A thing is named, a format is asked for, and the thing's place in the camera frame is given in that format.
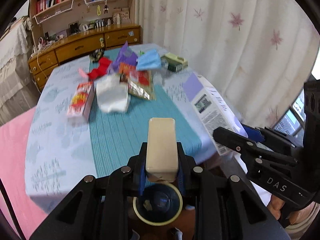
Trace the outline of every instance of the pink blanket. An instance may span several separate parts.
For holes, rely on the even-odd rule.
[[[47,216],[25,191],[26,148],[35,109],[30,109],[0,127],[0,178],[27,239]],[[0,209],[15,229],[1,194]]]

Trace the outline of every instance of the hanging ornament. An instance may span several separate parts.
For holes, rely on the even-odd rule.
[[[109,6],[107,5],[107,0],[105,0],[105,6],[104,6],[103,10],[104,10],[105,14],[108,13]]]
[[[101,15],[101,8],[100,8],[100,5],[98,5],[98,8],[97,8],[97,15],[100,16]]]

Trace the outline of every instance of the wooden dresser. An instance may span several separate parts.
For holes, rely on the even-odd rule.
[[[29,60],[30,73],[40,89],[59,65],[89,54],[96,49],[114,49],[128,41],[129,45],[140,44],[140,26],[136,24],[111,25],[69,36],[53,43]]]

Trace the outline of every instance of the purple package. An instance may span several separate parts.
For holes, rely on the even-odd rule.
[[[128,42],[126,41],[125,44],[120,49],[118,56],[114,62],[111,63],[112,68],[115,72],[118,72],[120,63],[126,63],[132,66],[137,65],[137,54],[135,54],[129,47]]]

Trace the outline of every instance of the bottle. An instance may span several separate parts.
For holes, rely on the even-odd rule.
[[[120,14],[117,14],[117,25],[121,24]]]

